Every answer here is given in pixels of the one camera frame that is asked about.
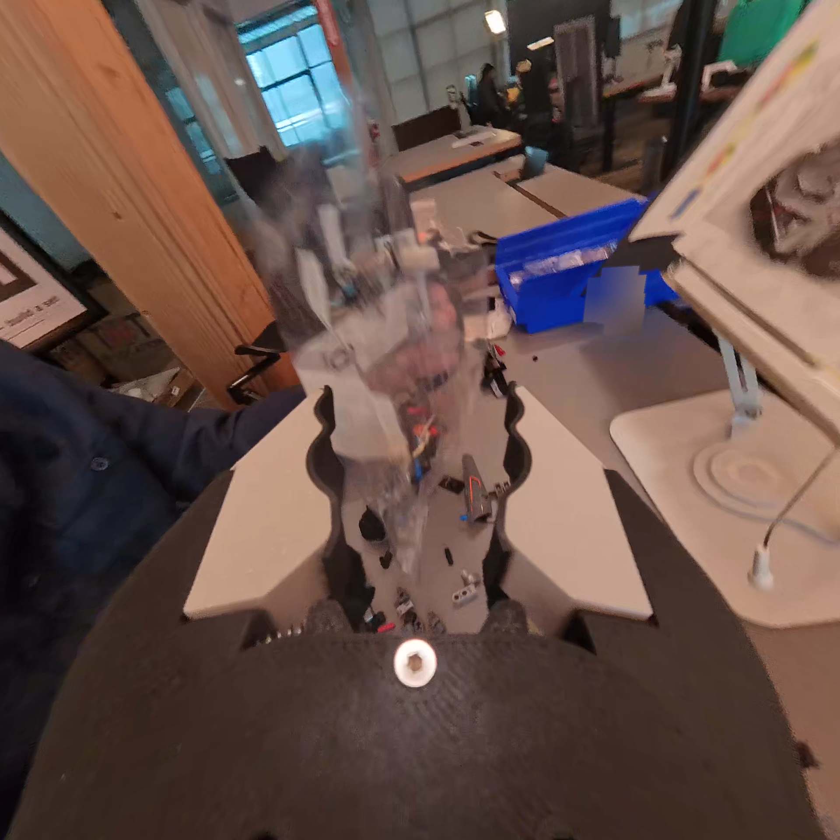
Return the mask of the plastic bag of lego parts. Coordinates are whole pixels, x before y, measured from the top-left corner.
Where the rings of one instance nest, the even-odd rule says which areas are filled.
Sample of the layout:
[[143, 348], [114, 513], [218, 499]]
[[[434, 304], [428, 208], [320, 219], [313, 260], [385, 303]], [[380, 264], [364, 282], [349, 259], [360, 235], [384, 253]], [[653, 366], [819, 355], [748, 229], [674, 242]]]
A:
[[402, 188], [375, 161], [365, 100], [348, 105], [341, 134], [359, 152], [349, 190], [339, 195], [319, 148], [289, 150], [264, 200], [250, 200], [250, 238], [294, 371], [292, 352], [330, 333], [354, 351], [368, 386], [393, 401], [406, 465], [337, 455], [355, 494], [383, 520], [400, 570], [415, 580], [433, 483], [466, 413], [458, 396], [464, 316], [438, 253], [417, 240]]

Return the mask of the wooden post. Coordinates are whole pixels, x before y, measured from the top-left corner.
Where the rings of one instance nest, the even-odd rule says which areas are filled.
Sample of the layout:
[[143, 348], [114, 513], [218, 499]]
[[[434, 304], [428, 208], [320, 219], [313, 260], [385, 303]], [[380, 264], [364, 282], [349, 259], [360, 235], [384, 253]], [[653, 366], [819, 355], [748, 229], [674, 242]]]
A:
[[233, 229], [100, 2], [1, 2], [2, 152], [213, 399], [273, 320]]

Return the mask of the clear plastic bag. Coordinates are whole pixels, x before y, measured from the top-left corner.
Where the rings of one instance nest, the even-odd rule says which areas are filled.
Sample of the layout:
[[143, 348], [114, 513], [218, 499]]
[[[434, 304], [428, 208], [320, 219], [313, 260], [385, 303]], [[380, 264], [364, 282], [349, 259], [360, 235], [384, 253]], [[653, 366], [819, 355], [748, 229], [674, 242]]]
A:
[[538, 259], [531, 259], [517, 269], [508, 272], [510, 283], [519, 288], [525, 281], [535, 277], [543, 277], [557, 272], [582, 268], [606, 260], [616, 249], [617, 241], [608, 241], [604, 245], [577, 248], [558, 255], [548, 255]]

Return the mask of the person's left forearm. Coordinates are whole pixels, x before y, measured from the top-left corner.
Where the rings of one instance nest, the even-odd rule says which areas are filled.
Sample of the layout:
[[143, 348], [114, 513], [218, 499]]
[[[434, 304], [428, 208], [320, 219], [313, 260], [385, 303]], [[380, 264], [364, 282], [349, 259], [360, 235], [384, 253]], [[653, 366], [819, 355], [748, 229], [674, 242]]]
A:
[[199, 409], [180, 425], [172, 477], [179, 501], [194, 501], [221, 473], [233, 468], [305, 399], [302, 388], [268, 394], [226, 413]]

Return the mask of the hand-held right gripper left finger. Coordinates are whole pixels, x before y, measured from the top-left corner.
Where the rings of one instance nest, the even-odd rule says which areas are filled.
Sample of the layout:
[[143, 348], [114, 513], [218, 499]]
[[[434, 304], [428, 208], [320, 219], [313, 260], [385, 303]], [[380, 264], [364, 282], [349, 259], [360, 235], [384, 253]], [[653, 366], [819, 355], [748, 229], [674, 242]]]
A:
[[303, 622], [312, 604], [330, 596], [360, 620], [360, 556], [344, 536], [334, 428], [326, 387], [237, 462], [186, 617], [258, 611], [273, 622]]

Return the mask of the grey lego panel orange stripe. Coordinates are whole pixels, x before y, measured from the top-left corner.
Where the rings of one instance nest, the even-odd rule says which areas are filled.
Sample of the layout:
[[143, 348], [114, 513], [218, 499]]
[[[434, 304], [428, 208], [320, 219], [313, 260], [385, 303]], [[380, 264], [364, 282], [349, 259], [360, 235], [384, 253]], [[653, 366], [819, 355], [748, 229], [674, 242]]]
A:
[[494, 500], [483, 481], [473, 455], [463, 454], [464, 520], [468, 524], [489, 523], [494, 517]]

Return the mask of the black mesh office chair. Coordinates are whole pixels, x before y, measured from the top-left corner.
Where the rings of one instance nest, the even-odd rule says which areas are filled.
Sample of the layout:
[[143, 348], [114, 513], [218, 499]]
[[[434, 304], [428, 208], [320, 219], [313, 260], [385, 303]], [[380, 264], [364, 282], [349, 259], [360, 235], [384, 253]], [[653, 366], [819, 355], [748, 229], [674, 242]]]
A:
[[224, 158], [224, 162], [242, 192], [256, 204], [264, 200], [287, 163], [285, 159], [277, 158], [265, 145], [253, 153]]

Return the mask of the black metal pole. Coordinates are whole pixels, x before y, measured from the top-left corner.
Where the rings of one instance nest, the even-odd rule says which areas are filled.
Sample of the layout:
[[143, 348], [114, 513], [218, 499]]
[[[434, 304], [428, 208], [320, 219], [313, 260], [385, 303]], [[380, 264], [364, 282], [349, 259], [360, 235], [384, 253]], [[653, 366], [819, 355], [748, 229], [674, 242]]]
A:
[[701, 77], [706, 65], [706, 44], [717, 10], [716, 1], [684, 2], [687, 9], [685, 38], [681, 46], [680, 77], [675, 94], [675, 114], [665, 148], [664, 178], [676, 170], [689, 144], [700, 108]]

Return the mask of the small black lego assembly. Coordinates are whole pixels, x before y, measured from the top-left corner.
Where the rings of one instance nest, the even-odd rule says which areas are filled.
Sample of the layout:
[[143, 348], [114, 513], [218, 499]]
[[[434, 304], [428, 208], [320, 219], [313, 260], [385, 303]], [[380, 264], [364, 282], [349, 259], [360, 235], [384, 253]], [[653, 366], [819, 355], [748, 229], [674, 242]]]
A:
[[492, 394], [499, 399], [507, 398], [509, 389], [505, 376], [507, 366], [501, 359], [503, 355], [504, 353], [499, 354], [499, 349], [495, 344], [487, 345], [482, 362], [480, 381], [480, 388], [483, 392]]

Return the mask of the black monitor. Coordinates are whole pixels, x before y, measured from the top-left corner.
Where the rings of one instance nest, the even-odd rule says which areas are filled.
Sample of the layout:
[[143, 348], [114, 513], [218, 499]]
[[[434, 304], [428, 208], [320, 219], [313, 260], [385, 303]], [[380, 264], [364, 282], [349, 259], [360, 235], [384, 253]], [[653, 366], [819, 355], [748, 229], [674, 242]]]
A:
[[511, 62], [528, 53], [528, 44], [552, 36], [556, 25], [593, 16], [596, 44], [607, 39], [613, 3], [611, 1], [507, 1], [507, 32]]

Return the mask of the black framed marker sign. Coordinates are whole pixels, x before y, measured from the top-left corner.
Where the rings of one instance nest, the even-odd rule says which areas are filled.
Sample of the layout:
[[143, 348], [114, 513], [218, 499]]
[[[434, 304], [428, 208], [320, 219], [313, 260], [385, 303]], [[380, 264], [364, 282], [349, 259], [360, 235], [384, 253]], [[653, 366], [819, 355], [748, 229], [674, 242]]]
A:
[[5, 213], [1, 213], [1, 338], [44, 354], [106, 315]]

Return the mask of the blue plastic bin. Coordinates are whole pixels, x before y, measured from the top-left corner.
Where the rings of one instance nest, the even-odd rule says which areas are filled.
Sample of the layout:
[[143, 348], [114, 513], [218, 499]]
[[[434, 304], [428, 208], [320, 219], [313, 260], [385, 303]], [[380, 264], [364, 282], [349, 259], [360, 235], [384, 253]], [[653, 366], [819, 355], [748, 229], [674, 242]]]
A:
[[512, 234], [497, 241], [495, 271], [504, 302], [513, 321], [526, 333], [540, 333], [582, 322], [588, 280], [603, 262], [525, 280], [513, 287], [508, 272], [526, 261], [573, 249], [620, 241], [650, 204], [632, 196], [619, 203], [563, 217], [550, 224]]

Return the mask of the long wooden table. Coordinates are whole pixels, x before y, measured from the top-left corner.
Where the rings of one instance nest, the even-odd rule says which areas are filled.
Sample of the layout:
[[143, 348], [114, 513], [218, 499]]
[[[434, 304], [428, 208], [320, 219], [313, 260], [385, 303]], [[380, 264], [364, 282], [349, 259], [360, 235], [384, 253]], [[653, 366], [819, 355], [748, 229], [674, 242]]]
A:
[[381, 171], [412, 189], [424, 188], [501, 161], [523, 150], [519, 133], [475, 127], [463, 138], [447, 134], [386, 159]]

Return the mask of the white book stand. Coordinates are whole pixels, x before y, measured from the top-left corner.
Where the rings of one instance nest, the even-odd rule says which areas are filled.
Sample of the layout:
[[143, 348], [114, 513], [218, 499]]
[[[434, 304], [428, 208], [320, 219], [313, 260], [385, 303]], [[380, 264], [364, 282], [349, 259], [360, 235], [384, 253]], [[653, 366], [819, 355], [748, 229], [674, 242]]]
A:
[[716, 331], [726, 389], [615, 417], [657, 513], [749, 623], [838, 623], [838, 368], [807, 360], [691, 264], [668, 272]]

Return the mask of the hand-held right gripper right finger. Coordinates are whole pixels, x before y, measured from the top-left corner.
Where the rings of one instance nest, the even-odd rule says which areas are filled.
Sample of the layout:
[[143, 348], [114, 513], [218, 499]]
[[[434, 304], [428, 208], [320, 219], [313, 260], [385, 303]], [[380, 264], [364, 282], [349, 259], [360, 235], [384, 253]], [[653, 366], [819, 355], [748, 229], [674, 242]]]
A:
[[490, 544], [488, 608], [517, 602], [531, 621], [586, 611], [654, 614], [601, 461], [526, 388], [511, 384], [507, 444]]

